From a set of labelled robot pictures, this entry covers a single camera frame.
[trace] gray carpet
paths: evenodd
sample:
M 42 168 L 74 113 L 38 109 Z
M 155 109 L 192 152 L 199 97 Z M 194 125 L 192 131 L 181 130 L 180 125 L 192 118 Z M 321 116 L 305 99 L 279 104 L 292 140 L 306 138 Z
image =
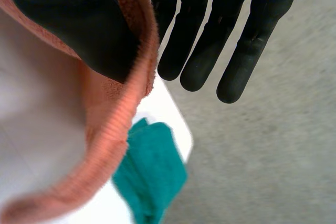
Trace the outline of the gray carpet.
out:
M 335 224 L 336 2 L 295 0 L 242 98 L 227 105 L 216 87 L 249 4 L 199 92 L 166 83 L 195 146 L 164 223 Z

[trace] gloved hand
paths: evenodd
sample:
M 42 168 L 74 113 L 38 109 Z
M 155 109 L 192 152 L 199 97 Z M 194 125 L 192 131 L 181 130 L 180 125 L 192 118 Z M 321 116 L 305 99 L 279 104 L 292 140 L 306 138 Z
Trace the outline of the gloved hand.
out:
M 117 0 L 13 0 L 31 20 L 52 32 L 93 70 L 124 82 L 138 39 Z
M 203 21 L 208 0 L 181 0 L 181 11 L 159 63 L 159 75 L 174 80 L 181 73 Z M 152 0 L 159 22 L 160 39 L 172 21 L 177 0 Z M 231 34 L 244 0 L 213 0 L 212 12 L 180 77 L 188 91 L 199 90 L 212 71 Z M 237 101 L 278 20 L 293 0 L 252 0 L 250 15 L 236 50 L 217 87 L 225 103 Z

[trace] teal towel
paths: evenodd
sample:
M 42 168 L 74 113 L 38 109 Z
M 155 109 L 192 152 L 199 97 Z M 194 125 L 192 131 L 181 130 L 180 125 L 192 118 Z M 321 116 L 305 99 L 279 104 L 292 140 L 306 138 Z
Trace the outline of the teal towel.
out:
M 113 182 L 137 224 L 157 224 L 185 183 L 186 170 L 164 123 L 140 120 L 129 131 L 128 143 Z

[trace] white surface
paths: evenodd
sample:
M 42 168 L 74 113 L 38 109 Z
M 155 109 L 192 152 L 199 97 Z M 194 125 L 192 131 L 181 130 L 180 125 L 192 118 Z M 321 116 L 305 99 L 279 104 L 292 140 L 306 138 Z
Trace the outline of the white surface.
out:
M 9 198 L 43 189 L 67 174 L 85 151 L 76 61 L 50 48 L 0 11 L 0 209 Z M 183 160 L 192 137 L 157 78 L 133 122 L 165 122 Z M 111 183 L 80 210 L 49 223 L 132 223 Z

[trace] pink fabric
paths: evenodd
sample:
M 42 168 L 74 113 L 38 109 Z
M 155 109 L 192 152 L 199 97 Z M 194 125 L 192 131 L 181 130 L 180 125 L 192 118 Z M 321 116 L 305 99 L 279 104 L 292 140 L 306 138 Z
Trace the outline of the pink fabric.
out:
M 9 202 L 1 214 L 2 224 L 36 223 L 78 208 L 106 183 L 121 162 L 136 108 L 152 89 L 159 40 L 150 0 L 118 1 L 141 42 L 126 83 L 110 80 L 79 61 L 87 117 L 86 155 L 67 177 L 47 191 Z M 0 7 L 46 43 L 78 58 L 57 37 L 25 17 L 12 0 L 0 0 Z

